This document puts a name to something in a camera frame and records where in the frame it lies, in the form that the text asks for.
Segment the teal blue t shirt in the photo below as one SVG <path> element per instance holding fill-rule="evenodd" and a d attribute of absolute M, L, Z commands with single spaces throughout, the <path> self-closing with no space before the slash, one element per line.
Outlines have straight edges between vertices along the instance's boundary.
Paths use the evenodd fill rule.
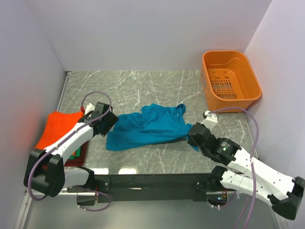
<path fill-rule="evenodd" d="M 106 149 L 123 151 L 187 138 L 192 124 L 184 121 L 186 106 L 145 105 L 140 113 L 122 114 L 107 134 Z"/>

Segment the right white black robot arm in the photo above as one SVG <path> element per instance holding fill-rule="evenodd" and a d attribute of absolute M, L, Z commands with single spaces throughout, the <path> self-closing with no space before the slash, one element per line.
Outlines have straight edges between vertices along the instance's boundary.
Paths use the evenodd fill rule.
<path fill-rule="evenodd" d="M 271 206 L 285 219 L 294 220 L 305 190 L 305 180 L 290 177 L 267 166 L 228 138 L 217 138 L 201 123 L 189 131 L 188 143 L 219 163 L 209 178 L 214 190 L 234 189 Z"/>

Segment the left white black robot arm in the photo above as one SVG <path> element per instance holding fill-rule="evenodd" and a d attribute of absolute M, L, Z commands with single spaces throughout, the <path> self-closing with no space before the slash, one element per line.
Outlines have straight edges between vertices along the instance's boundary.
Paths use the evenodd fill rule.
<path fill-rule="evenodd" d="M 105 136 L 119 120 L 108 104 L 98 102 L 61 139 L 43 149 L 30 152 L 24 185 L 49 197 L 57 196 L 63 188 L 79 186 L 83 191 L 95 189 L 95 174 L 91 169 L 65 169 L 69 157 L 96 135 Z"/>

